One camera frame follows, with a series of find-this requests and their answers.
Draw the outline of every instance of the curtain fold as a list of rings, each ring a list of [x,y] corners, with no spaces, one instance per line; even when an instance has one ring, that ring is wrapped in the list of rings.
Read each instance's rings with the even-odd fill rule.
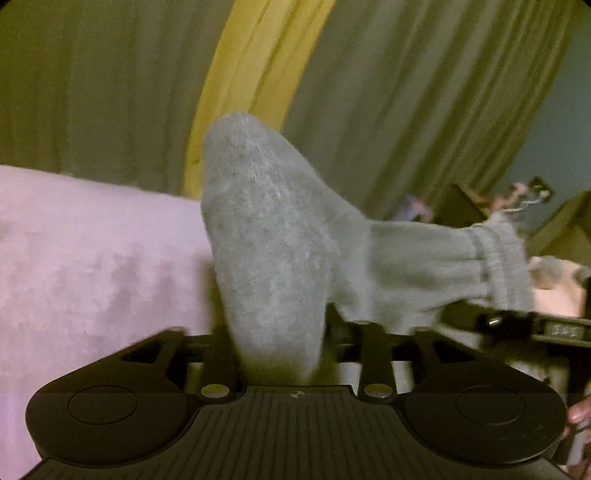
[[[486,190],[525,140],[576,0],[340,0],[285,121],[338,193],[386,218],[407,193]]]
[[[281,129],[335,0],[236,0],[195,114],[184,194],[202,195],[202,140],[226,113],[250,112]]]
[[[180,194],[233,0],[11,0],[0,162]]]

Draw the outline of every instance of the ribbed black surface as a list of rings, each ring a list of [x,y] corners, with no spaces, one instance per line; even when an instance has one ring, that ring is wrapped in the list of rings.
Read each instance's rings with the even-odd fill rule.
[[[346,387],[250,387],[208,406],[186,434],[135,465],[82,469],[45,461],[27,480],[564,480],[545,460],[486,470],[420,445],[397,413],[355,399]]]

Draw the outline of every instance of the metal bolt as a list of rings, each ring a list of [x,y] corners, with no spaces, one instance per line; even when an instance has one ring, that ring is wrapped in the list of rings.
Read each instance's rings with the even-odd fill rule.
[[[372,383],[367,385],[363,391],[368,397],[373,398],[387,398],[394,390],[389,385],[384,385],[383,383]]]
[[[501,322],[503,321],[503,319],[501,317],[495,317],[493,319],[490,319],[488,321],[488,326],[489,327],[496,327],[498,326]]]
[[[212,383],[205,385],[201,389],[201,395],[207,398],[223,398],[230,393],[230,389],[226,385]]]

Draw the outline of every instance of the wall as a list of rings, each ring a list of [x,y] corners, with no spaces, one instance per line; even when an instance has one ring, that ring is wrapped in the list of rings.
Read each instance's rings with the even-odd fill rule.
[[[539,227],[567,199],[591,189],[591,8],[581,4],[571,43],[527,140],[493,189],[542,177],[555,191],[528,211],[524,226]]]

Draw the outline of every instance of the yellow fabric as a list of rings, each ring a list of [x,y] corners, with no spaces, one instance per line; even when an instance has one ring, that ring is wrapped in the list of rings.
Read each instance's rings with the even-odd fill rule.
[[[191,129],[184,194],[202,195],[202,142],[233,111],[280,130],[335,0],[236,0],[217,44]]]

